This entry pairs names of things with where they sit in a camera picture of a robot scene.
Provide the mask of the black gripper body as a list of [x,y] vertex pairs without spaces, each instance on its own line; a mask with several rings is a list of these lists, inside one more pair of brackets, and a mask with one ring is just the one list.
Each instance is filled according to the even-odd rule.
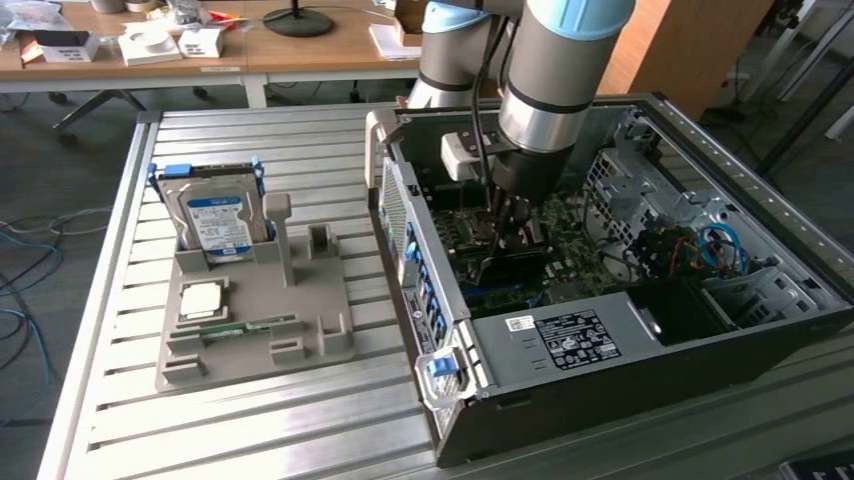
[[571,149],[551,153],[514,150],[496,155],[492,182],[510,195],[544,201],[559,182]]

